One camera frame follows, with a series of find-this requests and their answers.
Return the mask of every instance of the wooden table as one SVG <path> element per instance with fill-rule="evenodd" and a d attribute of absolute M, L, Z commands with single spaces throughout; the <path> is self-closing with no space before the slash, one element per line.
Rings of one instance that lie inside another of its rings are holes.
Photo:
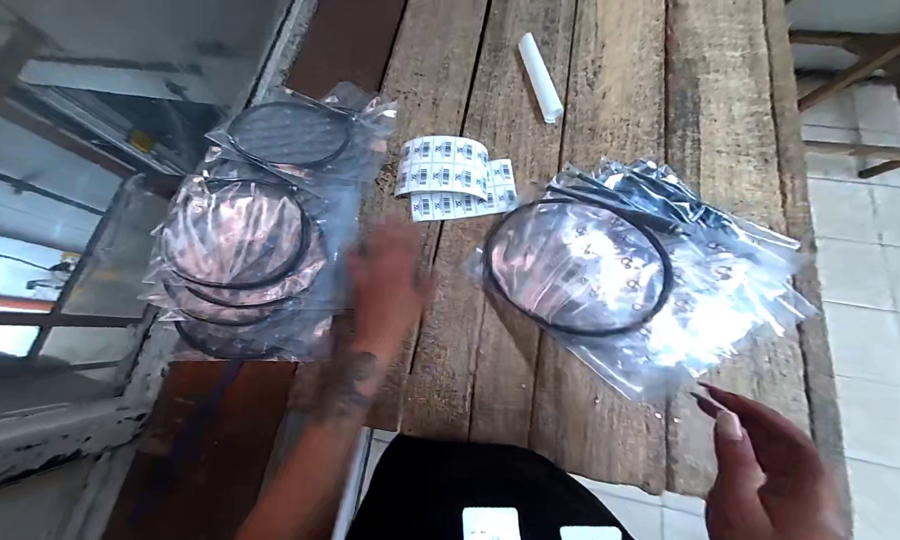
<path fill-rule="evenodd" d="M 513 160 L 524 194 L 565 162 L 593 166 L 604 155 L 654 156 L 705 201 L 814 251 L 783 0 L 319 0 L 309 25 L 294 22 L 306 21 L 300 14 L 316 5 L 296 0 L 289 11 L 255 103 L 282 92 L 271 80 L 285 72 L 288 87 L 314 96 L 340 80 L 382 88 L 401 106 L 394 152 L 425 135 L 477 139 L 493 157 Z M 309 27 L 305 37 L 303 26 Z M 566 106 L 556 125 L 543 124 L 519 60 L 516 45 L 526 32 L 535 35 Z M 302 43 L 299 54 L 295 43 Z M 377 179 L 364 220 L 409 214 L 408 202 L 393 197 L 395 177 L 396 157 Z M 425 226 L 425 262 L 439 275 L 439 287 L 368 424 L 413 436 L 516 444 L 594 480 L 650 493 L 706 494 L 714 476 L 711 423 L 692 399 L 623 398 L 465 276 L 461 264 L 492 220 Z M 812 265 L 795 284 L 819 304 Z M 149 354 L 160 354 L 153 349 Z M 180 447 L 180 431 L 199 404 L 213 403 L 224 369 L 219 362 L 174 364 L 106 537 L 231 537 L 265 469 L 276 470 L 293 446 L 300 400 L 315 388 L 322 365 L 247 362 L 219 411 L 203 413 L 201 436 L 177 451 L 174 459 L 188 464 L 186 473 L 168 480 L 169 449 Z M 755 341 L 705 378 L 808 430 L 847 497 L 822 319 L 784 339 Z M 166 493 L 159 511 L 133 518 L 138 501 L 152 499 L 154 490 Z M 195 512 L 216 517 L 195 520 Z"/>
<path fill-rule="evenodd" d="M 517 53 L 526 32 L 565 103 L 555 125 L 543 123 Z M 408 0 L 382 92 L 400 103 L 394 152 L 427 135 L 482 141 L 492 157 L 513 160 L 521 193 L 567 162 L 653 156 L 703 200 L 814 249 L 782 0 Z M 409 214 L 393 196 L 395 178 L 396 156 L 364 219 Z M 693 399 L 625 399 L 465 275 L 492 221 L 423 227 L 435 300 L 368 424 L 524 446 L 568 472 L 650 493 L 706 494 L 712 429 Z M 815 269 L 797 285 L 820 300 Z M 843 470 L 821 320 L 754 340 L 705 378 L 781 411 Z"/>

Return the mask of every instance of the tattooed arm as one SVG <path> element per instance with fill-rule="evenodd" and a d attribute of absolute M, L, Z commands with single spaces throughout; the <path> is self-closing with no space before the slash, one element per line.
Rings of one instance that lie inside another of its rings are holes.
<path fill-rule="evenodd" d="M 300 442 L 243 523 L 237 540 L 327 534 L 353 444 L 403 337 L 420 319 L 429 283 L 417 277 L 417 233 L 382 227 L 352 254 L 354 341 L 332 360 Z"/>

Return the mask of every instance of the white plastic tube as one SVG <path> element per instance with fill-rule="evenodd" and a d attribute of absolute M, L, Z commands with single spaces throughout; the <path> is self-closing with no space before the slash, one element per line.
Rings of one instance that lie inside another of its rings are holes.
<path fill-rule="evenodd" d="M 557 89 L 554 87 L 553 79 L 550 78 L 547 66 L 543 64 L 543 56 L 540 55 L 534 35 L 530 32 L 525 33 L 520 38 L 518 48 L 523 65 L 527 68 L 529 81 L 533 84 L 536 101 L 540 104 L 543 121 L 554 124 L 564 114 L 564 104 L 561 103 L 561 96 L 557 95 Z"/>

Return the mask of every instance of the hand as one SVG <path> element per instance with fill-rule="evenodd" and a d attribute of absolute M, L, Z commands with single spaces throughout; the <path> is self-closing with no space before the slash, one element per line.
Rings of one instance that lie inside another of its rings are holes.
<path fill-rule="evenodd" d="M 420 321 L 431 279 L 418 276 L 420 246 L 411 225 L 384 225 L 370 232 L 362 250 L 350 253 L 354 349 L 391 362 L 403 337 Z"/>
<path fill-rule="evenodd" d="M 849 538 L 817 447 L 779 412 L 701 383 L 721 406 L 694 395 L 716 419 L 717 480 L 706 498 L 712 540 Z"/>

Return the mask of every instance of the forearm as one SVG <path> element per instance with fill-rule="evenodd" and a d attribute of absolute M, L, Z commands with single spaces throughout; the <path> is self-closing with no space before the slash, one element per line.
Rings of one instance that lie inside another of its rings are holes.
<path fill-rule="evenodd" d="M 386 348 L 357 342 L 334 359 L 299 443 L 238 540 L 305 538 L 332 519 L 354 440 L 387 373 L 389 351 L 381 349 Z"/>

